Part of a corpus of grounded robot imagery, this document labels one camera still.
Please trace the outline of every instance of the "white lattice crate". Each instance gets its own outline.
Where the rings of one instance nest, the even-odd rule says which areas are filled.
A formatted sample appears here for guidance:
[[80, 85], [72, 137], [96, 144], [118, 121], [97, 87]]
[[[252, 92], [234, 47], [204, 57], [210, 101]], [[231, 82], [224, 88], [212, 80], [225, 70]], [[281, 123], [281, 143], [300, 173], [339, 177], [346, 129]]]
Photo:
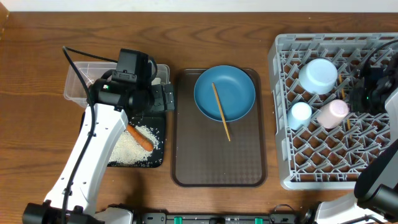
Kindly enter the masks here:
[[[288, 190], [353, 189], [361, 171], [390, 143], [387, 114], [372, 116], [350, 113], [335, 129], [321, 127], [319, 109], [334, 99], [348, 103], [358, 82], [359, 68], [377, 47], [398, 39], [398, 33], [384, 34], [281, 34], [268, 54], [269, 78], [274, 97], [275, 134], [280, 183]], [[375, 67], [387, 67], [398, 45], [371, 57]], [[306, 92], [299, 83], [299, 71], [315, 58], [333, 62], [343, 81], [325, 95]], [[312, 107], [310, 126], [297, 131], [287, 126], [286, 114], [298, 101]]]

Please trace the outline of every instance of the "brown baking tray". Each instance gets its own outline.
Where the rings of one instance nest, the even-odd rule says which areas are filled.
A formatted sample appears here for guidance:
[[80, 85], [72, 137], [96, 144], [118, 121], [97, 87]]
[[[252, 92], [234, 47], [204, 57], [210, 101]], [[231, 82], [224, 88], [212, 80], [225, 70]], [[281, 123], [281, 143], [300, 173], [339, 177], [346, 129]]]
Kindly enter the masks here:
[[182, 187], [257, 187], [267, 177], [260, 78], [253, 81], [256, 101], [243, 118], [222, 122], [206, 117], [196, 106], [193, 89], [206, 69], [186, 69], [176, 82], [172, 178]]

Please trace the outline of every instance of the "green tape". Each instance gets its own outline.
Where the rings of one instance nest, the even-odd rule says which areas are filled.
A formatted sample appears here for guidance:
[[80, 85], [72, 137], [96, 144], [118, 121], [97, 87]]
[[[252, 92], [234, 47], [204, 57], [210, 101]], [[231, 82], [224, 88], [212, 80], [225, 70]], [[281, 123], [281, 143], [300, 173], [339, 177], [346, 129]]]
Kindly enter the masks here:
[[255, 218], [254, 219], [254, 224], [262, 224], [262, 218]]
[[182, 217], [174, 217], [174, 224], [182, 224]]

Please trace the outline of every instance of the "white grains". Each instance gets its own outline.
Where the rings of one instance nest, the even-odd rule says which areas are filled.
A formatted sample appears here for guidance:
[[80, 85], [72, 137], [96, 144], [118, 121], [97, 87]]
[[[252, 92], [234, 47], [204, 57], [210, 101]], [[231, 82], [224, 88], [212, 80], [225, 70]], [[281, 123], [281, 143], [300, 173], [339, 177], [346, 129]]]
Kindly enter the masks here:
[[[154, 149], [159, 149], [159, 141], [156, 139], [156, 136], [150, 132], [150, 129], [145, 126], [136, 126], [136, 130], [154, 145]], [[136, 162], [146, 161], [150, 155], [152, 155], [152, 152], [146, 151], [137, 143], [130, 133], [124, 131], [114, 146], [109, 161], [124, 165], [133, 165]]]

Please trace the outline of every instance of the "chopstick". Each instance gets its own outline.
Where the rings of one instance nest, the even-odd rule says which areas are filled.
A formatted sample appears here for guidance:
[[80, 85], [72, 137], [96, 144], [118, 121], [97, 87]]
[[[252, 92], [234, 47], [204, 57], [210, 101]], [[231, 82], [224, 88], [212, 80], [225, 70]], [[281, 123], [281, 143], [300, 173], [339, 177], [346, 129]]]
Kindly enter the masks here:
[[[340, 83], [343, 82], [343, 77], [341, 76], [341, 74], [338, 75], [338, 79], [339, 79], [339, 82], [340, 82]], [[345, 92], [344, 92], [344, 89], [341, 89], [341, 96], [343, 97], [343, 99], [346, 98], [346, 94], [345, 94]], [[351, 130], [351, 123], [349, 122], [349, 119], [347, 119], [347, 128], [348, 128], [348, 131]]]
[[231, 141], [231, 138], [229, 137], [228, 128], [227, 128], [227, 126], [226, 126], [226, 122], [225, 122], [225, 118], [224, 118], [223, 109], [221, 108], [220, 99], [218, 98], [216, 85], [214, 85], [214, 83], [212, 83], [212, 85], [213, 85], [214, 95], [216, 95], [216, 100], [217, 100], [217, 104], [218, 104], [218, 109], [220, 110], [221, 119], [223, 119], [223, 124], [224, 124], [224, 128], [225, 128], [226, 135], [227, 135], [227, 137], [228, 137], [228, 141]]

